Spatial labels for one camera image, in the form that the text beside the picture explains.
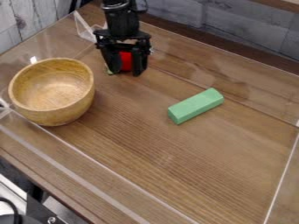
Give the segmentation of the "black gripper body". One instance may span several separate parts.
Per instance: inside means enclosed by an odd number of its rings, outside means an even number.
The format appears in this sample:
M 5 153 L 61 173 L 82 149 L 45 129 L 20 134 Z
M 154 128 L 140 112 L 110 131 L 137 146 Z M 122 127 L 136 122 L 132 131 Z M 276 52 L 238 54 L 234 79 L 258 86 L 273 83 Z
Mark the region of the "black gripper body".
M 104 51 L 129 52 L 134 47 L 144 54 L 150 53 L 150 35 L 138 31 L 129 36 L 116 36 L 109 33 L 108 29 L 94 30 L 96 48 Z

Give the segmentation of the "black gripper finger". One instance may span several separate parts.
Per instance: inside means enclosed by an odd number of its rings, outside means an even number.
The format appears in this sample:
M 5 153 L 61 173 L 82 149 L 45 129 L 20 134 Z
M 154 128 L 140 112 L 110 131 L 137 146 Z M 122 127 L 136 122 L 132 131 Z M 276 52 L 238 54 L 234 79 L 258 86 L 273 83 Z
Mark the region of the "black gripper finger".
M 146 69 L 146 59 L 149 50 L 146 47 L 133 47 L 132 48 L 132 74 L 138 76 Z
M 106 68 L 112 74 L 117 74 L 121 69 L 121 58 L 118 51 L 113 47 L 104 46 L 101 49 L 101 55 L 106 63 Z

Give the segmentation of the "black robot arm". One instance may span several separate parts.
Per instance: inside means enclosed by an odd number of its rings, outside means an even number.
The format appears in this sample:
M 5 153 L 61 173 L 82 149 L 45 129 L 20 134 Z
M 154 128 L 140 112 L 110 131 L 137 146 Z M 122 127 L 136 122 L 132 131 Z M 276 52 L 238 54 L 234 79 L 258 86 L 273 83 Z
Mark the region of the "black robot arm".
M 102 0 L 106 29 L 94 30 L 96 48 L 101 52 L 110 74 L 130 72 L 138 76 L 146 69 L 150 54 L 150 35 L 138 28 L 138 15 L 146 8 L 137 9 L 136 0 Z

